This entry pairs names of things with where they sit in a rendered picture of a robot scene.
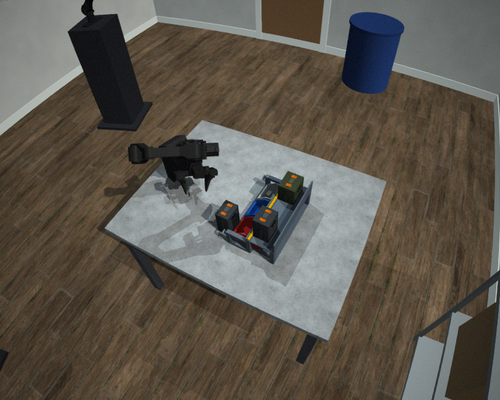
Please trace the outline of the blue open bin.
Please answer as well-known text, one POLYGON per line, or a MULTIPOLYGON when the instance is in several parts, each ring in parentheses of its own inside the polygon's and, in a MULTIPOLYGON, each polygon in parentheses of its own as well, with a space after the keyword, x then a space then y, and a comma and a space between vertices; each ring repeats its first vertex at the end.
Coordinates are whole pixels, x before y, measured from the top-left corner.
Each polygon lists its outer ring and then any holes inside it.
POLYGON ((250 209, 247 211, 246 215, 244 217, 254 217, 259 209, 263 206, 266 206, 269 204, 270 201, 266 199, 260 199, 260 200, 255 200, 250 209))

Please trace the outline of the olive green tool case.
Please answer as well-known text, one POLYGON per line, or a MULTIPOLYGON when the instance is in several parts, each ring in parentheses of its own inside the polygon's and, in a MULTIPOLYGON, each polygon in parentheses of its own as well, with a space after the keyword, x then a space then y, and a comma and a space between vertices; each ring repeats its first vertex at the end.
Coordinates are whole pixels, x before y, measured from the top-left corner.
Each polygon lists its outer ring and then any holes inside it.
POLYGON ((302 192, 304 177, 287 171, 278 185, 278 199, 294 205, 302 192))

